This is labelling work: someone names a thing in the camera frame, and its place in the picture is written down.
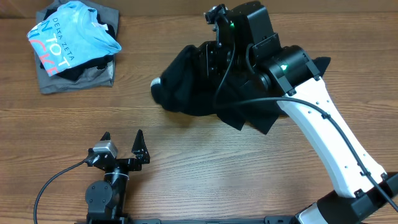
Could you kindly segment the black t-shirt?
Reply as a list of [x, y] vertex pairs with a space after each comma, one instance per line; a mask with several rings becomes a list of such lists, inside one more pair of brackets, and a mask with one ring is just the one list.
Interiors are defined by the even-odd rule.
[[200, 76], [198, 48], [186, 46], [151, 83], [154, 101], [163, 109], [190, 116], [216, 114], [240, 130], [251, 123], [267, 134], [279, 116], [285, 115], [275, 98], [295, 94], [295, 87], [321, 78], [329, 57], [310, 58], [301, 47], [266, 47], [256, 52], [247, 44], [235, 50], [233, 63], [222, 77]]

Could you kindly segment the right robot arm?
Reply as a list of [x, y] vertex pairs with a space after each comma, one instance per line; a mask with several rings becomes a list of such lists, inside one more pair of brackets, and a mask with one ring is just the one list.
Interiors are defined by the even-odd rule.
[[281, 46], [259, 1], [205, 12], [216, 39], [200, 48], [208, 78], [231, 72], [256, 80], [261, 98], [219, 103], [217, 109], [274, 104], [301, 129], [321, 159], [333, 190], [292, 217], [292, 223], [362, 223], [397, 195], [397, 174], [386, 172], [362, 147], [326, 89], [321, 71], [297, 45]]

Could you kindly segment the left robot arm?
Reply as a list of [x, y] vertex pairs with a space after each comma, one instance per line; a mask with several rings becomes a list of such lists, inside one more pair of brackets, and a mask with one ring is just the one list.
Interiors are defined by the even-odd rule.
[[85, 163], [104, 171], [104, 179], [90, 184], [85, 192], [87, 223], [132, 223], [123, 212], [129, 173], [142, 170], [150, 162], [142, 130], [137, 131], [131, 152], [133, 157], [118, 158], [109, 132], [88, 150]]

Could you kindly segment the folded black garment in stack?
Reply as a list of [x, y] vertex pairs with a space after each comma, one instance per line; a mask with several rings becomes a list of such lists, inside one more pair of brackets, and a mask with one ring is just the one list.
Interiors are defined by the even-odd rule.
[[[98, 23], [101, 25], [105, 25], [104, 22], [101, 21], [101, 17], [98, 14], [97, 15], [97, 20]], [[106, 33], [109, 34], [113, 39], [116, 38], [116, 34], [114, 31], [114, 27], [111, 24], [106, 24], [108, 26], [108, 29], [106, 30]], [[89, 60], [85, 63], [81, 63], [76, 67], [68, 68], [60, 73], [57, 74], [57, 76], [65, 78], [67, 80], [71, 81], [77, 81], [80, 77], [80, 75], [89, 68], [96, 67], [98, 70], [106, 68], [107, 64], [113, 60], [112, 55], [106, 55], [101, 58], [94, 58], [92, 60]]]

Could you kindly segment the light blue printed t-shirt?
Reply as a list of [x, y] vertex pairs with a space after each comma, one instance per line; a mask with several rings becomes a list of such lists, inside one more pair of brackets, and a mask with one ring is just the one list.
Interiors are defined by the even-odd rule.
[[69, 1], [27, 33], [48, 76], [121, 50], [108, 25], [100, 24], [97, 17], [97, 9]]

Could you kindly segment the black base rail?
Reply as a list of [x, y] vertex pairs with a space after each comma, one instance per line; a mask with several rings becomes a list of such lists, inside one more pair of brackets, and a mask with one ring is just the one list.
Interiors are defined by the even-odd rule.
[[160, 220], [155, 219], [132, 219], [122, 218], [121, 220], [89, 220], [80, 221], [76, 224], [293, 224], [298, 223], [294, 216], [266, 216], [264, 218], [232, 218], [232, 219], [209, 219], [209, 220]]

